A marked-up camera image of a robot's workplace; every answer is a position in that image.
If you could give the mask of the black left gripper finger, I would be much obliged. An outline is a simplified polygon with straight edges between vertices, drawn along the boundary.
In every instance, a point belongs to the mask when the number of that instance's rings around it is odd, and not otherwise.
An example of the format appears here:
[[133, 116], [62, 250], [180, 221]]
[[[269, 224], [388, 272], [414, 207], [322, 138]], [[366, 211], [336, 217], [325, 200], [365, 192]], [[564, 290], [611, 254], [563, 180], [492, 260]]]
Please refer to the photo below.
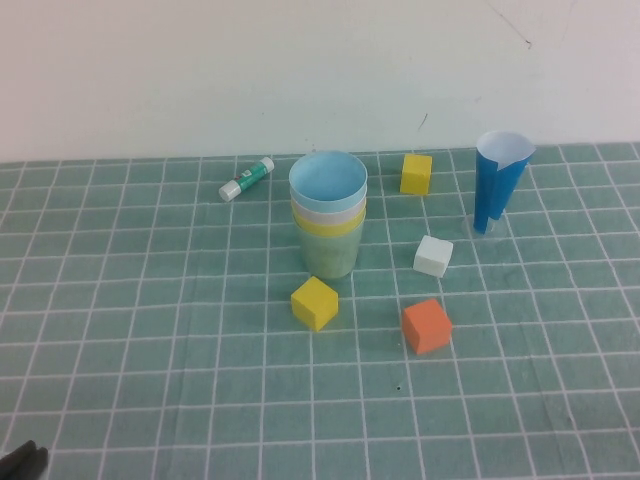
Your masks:
[[0, 466], [17, 466], [25, 461], [36, 450], [37, 446], [35, 442], [33, 440], [29, 440], [4, 456], [0, 460]]
[[45, 447], [37, 448], [25, 461], [17, 466], [1, 466], [1, 480], [39, 479], [48, 465], [49, 452]]

